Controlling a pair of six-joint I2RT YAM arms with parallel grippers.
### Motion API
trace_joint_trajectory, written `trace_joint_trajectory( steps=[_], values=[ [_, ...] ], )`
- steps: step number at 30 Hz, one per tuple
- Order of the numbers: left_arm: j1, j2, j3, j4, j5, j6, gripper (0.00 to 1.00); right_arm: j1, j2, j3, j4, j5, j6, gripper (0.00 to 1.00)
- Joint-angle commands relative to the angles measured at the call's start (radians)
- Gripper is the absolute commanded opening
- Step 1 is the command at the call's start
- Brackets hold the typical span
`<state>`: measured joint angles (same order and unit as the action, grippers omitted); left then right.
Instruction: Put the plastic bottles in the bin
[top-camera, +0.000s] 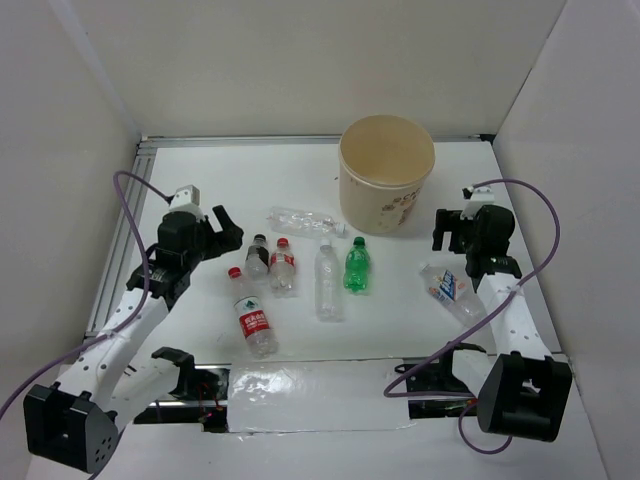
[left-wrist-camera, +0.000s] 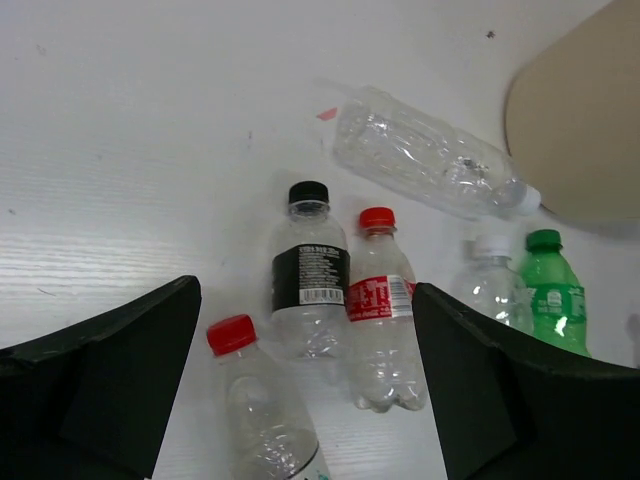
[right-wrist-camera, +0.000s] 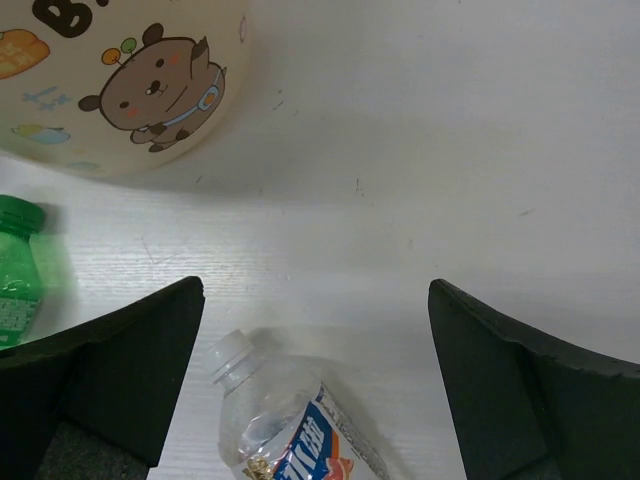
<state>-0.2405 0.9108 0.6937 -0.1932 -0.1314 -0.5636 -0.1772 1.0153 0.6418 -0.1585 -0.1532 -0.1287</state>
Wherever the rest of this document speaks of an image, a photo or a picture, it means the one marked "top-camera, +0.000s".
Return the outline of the black cap clear bottle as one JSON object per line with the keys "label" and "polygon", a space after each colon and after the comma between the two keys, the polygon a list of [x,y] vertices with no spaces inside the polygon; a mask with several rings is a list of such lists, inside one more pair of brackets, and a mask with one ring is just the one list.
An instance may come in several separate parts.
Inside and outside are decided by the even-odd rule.
{"label": "black cap clear bottle", "polygon": [[269,273],[269,249],[264,234],[256,234],[245,258],[245,272],[252,280],[262,280]]}

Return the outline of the blue label clear bottle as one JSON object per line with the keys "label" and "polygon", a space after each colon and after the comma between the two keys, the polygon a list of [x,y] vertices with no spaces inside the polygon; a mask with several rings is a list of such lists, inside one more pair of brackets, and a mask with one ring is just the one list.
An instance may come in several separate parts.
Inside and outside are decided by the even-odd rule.
{"label": "blue label clear bottle", "polygon": [[463,326],[472,327],[487,312],[463,269],[446,264],[427,264],[420,270],[427,293]]}

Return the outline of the red cola label bottle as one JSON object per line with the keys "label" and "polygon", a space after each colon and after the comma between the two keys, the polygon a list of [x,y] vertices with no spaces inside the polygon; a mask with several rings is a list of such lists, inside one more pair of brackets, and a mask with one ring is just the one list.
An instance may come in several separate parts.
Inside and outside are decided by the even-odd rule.
{"label": "red cola label bottle", "polygon": [[269,261],[269,284],[276,296],[289,297],[295,291],[295,257],[289,240],[281,237],[271,253]]}

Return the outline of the green plastic bottle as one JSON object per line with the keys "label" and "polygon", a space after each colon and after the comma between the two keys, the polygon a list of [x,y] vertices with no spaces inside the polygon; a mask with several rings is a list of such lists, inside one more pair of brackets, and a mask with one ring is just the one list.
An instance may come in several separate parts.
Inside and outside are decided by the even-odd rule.
{"label": "green plastic bottle", "polygon": [[369,292],[371,257],[363,237],[357,236],[345,259],[344,288],[352,294],[366,295]]}

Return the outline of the red cap red label bottle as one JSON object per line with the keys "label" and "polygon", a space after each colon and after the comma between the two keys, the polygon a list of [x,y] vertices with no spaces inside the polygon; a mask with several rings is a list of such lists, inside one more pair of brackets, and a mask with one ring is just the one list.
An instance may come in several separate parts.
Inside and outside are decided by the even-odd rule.
{"label": "red cap red label bottle", "polygon": [[277,351],[278,343],[262,302],[239,267],[230,268],[228,277],[234,296],[233,308],[249,350],[255,358],[267,358]]}

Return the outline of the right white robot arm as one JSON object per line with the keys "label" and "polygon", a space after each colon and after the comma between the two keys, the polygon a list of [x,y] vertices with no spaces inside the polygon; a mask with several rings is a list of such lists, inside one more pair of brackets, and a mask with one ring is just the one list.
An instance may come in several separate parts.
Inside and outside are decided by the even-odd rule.
{"label": "right white robot arm", "polygon": [[572,372],[542,341],[518,284],[523,276],[508,254],[515,226],[512,212],[496,205],[472,214],[437,210],[432,248],[441,250],[449,234],[450,251],[464,255],[467,276],[491,318],[487,325],[496,357],[458,344],[452,358],[438,365],[436,379],[448,392],[465,386],[475,396],[483,432],[552,442],[560,430]]}

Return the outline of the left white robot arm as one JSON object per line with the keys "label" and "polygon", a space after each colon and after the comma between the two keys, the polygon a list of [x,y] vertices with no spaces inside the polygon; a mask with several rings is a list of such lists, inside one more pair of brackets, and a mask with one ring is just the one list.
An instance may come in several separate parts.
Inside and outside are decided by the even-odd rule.
{"label": "left white robot arm", "polygon": [[55,382],[30,388],[23,410],[31,454],[96,474],[151,402],[193,394],[193,355],[161,347],[141,364],[134,358],[189,288],[199,264],[241,247],[243,231],[225,208],[217,205],[213,213],[219,230],[196,207],[166,213],[99,335]]}

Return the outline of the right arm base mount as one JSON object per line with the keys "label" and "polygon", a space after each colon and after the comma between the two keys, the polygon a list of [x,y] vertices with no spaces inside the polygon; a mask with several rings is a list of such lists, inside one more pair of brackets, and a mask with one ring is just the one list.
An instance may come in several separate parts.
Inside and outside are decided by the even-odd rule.
{"label": "right arm base mount", "polygon": [[457,417],[469,407],[476,415],[477,396],[494,366],[495,358],[483,350],[456,349],[407,375],[417,363],[395,367],[402,382],[387,394],[388,398],[407,398],[411,419]]}

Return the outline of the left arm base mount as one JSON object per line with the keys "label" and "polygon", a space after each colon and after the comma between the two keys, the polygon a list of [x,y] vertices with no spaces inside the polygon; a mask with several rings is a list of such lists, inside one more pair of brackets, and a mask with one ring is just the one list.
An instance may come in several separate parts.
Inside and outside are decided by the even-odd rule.
{"label": "left arm base mount", "polygon": [[230,365],[197,365],[185,393],[169,393],[135,417],[135,425],[195,425],[208,433],[227,433]]}

